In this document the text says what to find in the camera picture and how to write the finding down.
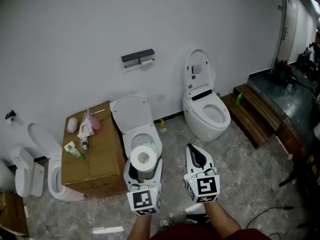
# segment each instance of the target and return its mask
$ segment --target toilet tank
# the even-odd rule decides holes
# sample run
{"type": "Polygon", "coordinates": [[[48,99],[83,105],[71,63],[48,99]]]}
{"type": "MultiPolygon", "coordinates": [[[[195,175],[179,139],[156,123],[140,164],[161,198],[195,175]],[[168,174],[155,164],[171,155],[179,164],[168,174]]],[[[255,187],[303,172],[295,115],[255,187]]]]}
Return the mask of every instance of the toilet tank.
{"type": "Polygon", "coordinates": [[[17,168],[31,168],[34,164],[34,158],[20,146],[12,149],[10,158],[17,168]]]}

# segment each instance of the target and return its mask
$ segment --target wall outlet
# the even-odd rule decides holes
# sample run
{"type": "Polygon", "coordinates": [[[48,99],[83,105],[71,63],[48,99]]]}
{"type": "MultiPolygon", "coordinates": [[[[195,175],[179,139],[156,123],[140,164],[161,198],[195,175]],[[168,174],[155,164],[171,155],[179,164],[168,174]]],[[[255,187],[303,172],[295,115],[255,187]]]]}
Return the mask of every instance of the wall outlet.
{"type": "Polygon", "coordinates": [[[166,95],[165,94],[160,94],[160,95],[158,95],[158,101],[159,102],[162,102],[162,101],[164,101],[165,100],[165,98],[166,98],[166,95]]]}

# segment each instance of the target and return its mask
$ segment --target forearm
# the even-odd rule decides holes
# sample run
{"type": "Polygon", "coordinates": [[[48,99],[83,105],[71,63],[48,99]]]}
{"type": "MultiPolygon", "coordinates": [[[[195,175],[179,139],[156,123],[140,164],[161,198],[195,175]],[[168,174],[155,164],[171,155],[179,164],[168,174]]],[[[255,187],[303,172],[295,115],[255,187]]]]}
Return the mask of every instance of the forearm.
{"type": "Polygon", "coordinates": [[[150,238],[151,215],[138,216],[127,240],[148,240],[150,238]]]}
{"type": "Polygon", "coordinates": [[[204,203],[210,223],[221,239],[226,239],[241,229],[239,223],[233,219],[218,203],[218,201],[204,203]]]}

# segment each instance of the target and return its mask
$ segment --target blue-green floor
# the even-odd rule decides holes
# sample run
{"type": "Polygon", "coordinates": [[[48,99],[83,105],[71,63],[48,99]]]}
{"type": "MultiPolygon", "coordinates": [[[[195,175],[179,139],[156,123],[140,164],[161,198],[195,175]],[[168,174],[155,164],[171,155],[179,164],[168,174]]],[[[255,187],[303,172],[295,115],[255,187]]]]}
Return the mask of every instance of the blue-green floor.
{"type": "MultiPolygon", "coordinates": [[[[294,65],[292,71],[301,83],[312,89],[316,88],[308,78],[304,78],[303,73],[294,65]]],[[[310,89],[291,83],[286,87],[277,85],[272,80],[272,73],[256,76],[249,81],[283,110],[309,149],[316,141],[310,120],[310,112],[314,105],[312,101],[314,94],[310,89]]]]}

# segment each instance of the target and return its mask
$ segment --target wooden stairs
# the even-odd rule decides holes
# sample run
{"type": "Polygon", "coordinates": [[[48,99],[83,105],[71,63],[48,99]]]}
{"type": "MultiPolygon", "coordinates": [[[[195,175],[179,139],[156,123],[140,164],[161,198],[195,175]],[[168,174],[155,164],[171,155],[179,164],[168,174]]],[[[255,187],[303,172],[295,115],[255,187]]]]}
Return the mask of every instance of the wooden stairs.
{"type": "Polygon", "coordinates": [[[263,145],[282,123],[275,110],[248,84],[235,87],[233,93],[221,99],[229,109],[232,119],[255,148],[263,145]],[[236,106],[240,93],[242,93],[242,101],[236,106]]]}

